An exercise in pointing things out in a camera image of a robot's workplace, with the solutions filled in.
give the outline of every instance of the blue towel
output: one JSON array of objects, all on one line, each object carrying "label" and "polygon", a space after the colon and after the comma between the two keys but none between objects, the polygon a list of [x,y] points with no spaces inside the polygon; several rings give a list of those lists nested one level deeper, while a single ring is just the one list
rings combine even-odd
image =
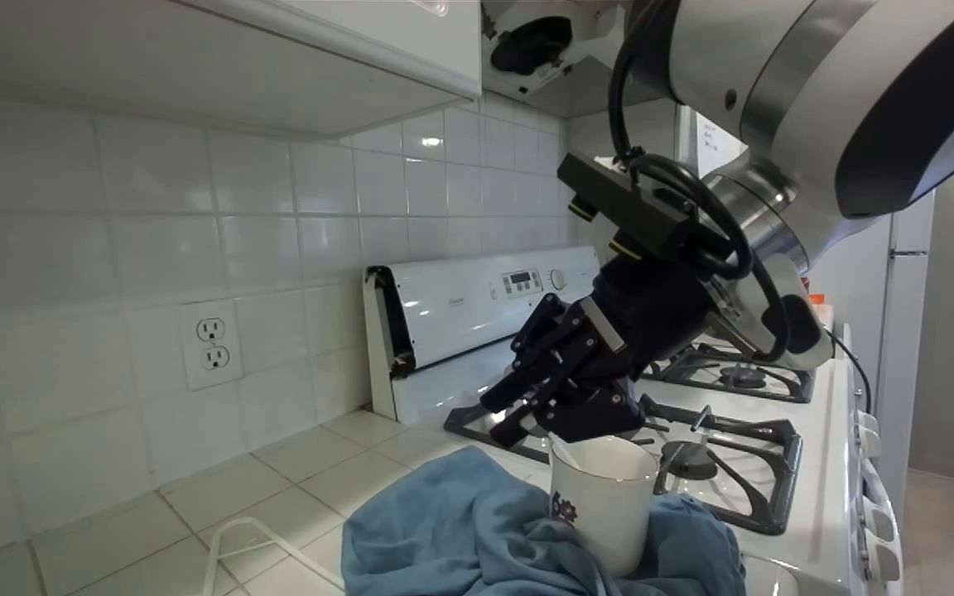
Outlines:
[{"label": "blue towel", "polygon": [[465,446],[380,491],[346,522],[352,596],[741,596],[733,531],[690,496],[659,496],[629,581],[609,581],[550,496]]}]

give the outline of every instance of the electrical outlet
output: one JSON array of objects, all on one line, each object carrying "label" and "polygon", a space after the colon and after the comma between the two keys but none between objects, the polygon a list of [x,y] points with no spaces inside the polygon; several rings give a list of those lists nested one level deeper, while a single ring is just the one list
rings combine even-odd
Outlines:
[{"label": "electrical outlet", "polygon": [[239,322],[233,300],[176,309],[176,336],[187,362],[187,386],[241,378]]}]

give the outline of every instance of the gas burner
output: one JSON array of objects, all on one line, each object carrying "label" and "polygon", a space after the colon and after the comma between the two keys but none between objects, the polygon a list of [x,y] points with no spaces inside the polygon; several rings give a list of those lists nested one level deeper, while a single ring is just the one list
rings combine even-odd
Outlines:
[{"label": "gas burner", "polygon": [[690,495],[726,522],[768,536],[786,533],[803,463],[803,436],[787,422],[728,422],[708,406],[678,410],[647,395],[641,410],[647,429],[633,442],[659,451],[657,495]]},{"label": "gas burner", "polygon": [[766,397],[766,401],[791,401],[791,403],[811,401],[809,371],[787,371],[787,367],[748,362],[733,343],[712,341],[712,337],[702,337],[702,343],[686,343],[666,362],[657,362],[644,378],[663,382],[663,385],[733,390],[733,395]]}]

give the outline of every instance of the white cup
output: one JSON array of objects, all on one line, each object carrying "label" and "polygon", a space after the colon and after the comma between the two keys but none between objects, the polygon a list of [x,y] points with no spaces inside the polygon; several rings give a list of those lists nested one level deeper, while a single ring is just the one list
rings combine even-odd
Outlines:
[{"label": "white cup", "polygon": [[657,459],[620,436],[562,445],[550,436],[553,513],[572,522],[609,577],[625,577],[647,549]]}]

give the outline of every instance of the stove knob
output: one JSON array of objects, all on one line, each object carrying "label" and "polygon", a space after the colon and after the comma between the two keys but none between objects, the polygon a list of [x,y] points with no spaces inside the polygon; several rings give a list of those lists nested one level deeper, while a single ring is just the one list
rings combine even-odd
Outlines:
[{"label": "stove knob", "polygon": [[878,434],[878,422],[872,415],[857,415],[857,442],[867,459],[881,457],[881,434]]},{"label": "stove knob", "polygon": [[872,531],[862,536],[862,560],[864,560],[864,577],[872,583],[898,583],[902,581],[902,554],[894,543],[878,541]]},{"label": "stove knob", "polygon": [[867,525],[875,536],[881,536],[881,541],[898,541],[898,522],[894,522],[894,518],[892,518],[885,506],[878,506],[875,501],[867,501],[867,496],[862,496],[862,519],[864,519],[864,525]]}]

